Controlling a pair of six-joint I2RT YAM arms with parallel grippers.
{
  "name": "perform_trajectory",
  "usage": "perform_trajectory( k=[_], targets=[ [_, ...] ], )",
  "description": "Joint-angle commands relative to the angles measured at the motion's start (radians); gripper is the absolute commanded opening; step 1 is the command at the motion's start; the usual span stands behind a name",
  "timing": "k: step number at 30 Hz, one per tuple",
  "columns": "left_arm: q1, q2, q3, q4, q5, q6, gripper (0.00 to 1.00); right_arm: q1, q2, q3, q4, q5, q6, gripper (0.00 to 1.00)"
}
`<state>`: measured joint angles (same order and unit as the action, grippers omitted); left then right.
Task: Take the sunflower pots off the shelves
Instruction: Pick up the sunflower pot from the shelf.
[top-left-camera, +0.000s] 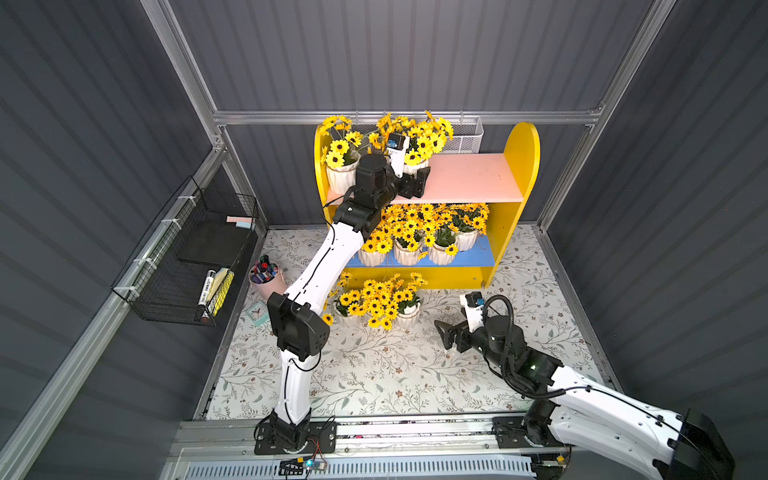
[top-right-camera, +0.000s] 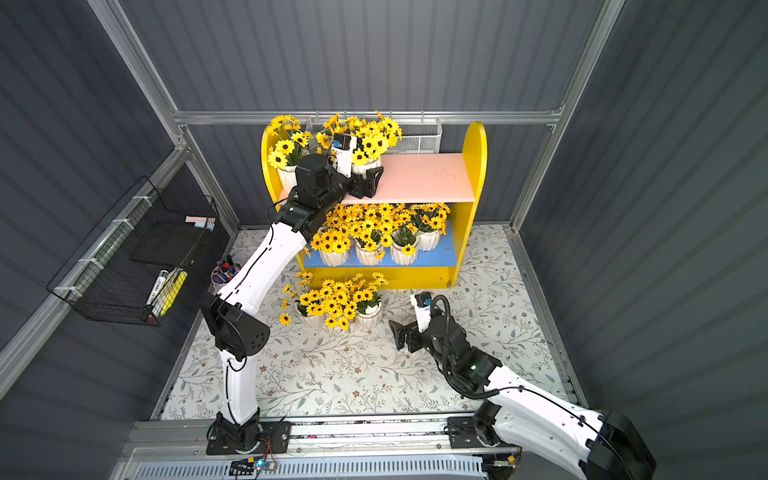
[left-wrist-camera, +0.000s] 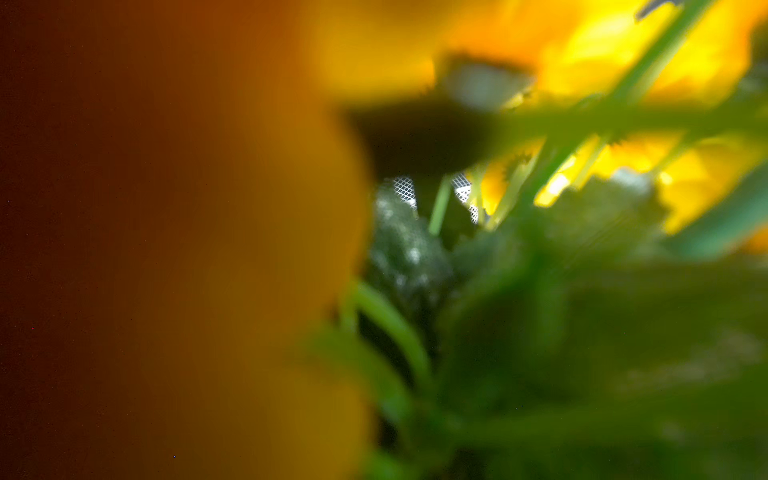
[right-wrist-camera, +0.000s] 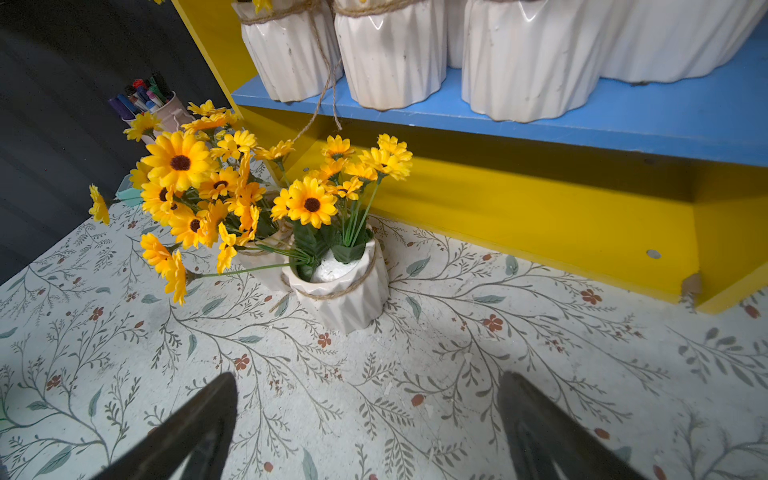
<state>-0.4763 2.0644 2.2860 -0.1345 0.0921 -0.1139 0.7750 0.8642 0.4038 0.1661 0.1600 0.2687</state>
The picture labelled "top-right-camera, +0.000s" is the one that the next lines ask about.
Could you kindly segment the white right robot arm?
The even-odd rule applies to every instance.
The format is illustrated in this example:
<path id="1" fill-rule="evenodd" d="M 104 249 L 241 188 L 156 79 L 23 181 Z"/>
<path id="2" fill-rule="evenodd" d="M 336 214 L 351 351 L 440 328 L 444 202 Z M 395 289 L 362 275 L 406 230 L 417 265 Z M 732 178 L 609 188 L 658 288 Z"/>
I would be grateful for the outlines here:
<path id="1" fill-rule="evenodd" d="M 444 315 L 427 327 L 389 324 L 397 349 L 427 351 L 449 386 L 478 400 L 478 440 L 517 445 L 577 479 L 650 479 L 657 462 L 630 419 L 595 411 L 531 384 L 500 360 L 471 345 L 465 330 Z"/>

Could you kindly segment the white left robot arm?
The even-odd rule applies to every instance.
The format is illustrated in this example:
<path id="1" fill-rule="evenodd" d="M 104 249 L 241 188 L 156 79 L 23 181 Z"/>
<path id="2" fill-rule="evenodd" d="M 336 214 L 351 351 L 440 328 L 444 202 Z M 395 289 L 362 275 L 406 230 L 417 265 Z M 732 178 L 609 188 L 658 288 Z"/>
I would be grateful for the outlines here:
<path id="1" fill-rule="evenodd" d="M 223 405 L 215 420 L 219 431 L 242 441 L 259 425 L 256 355 L 265 347 L 270 328 L 257 313 L 269 289 L 329 212 L 348 196 L 374 197 L 382 175 L 381 167 L 363 174 L 343 173 L 324 154 L 302 158 L 297 185 L 273 212 L 261 245 L 217 294 L 201 297 L 201 311 L 222 362 Z"/>

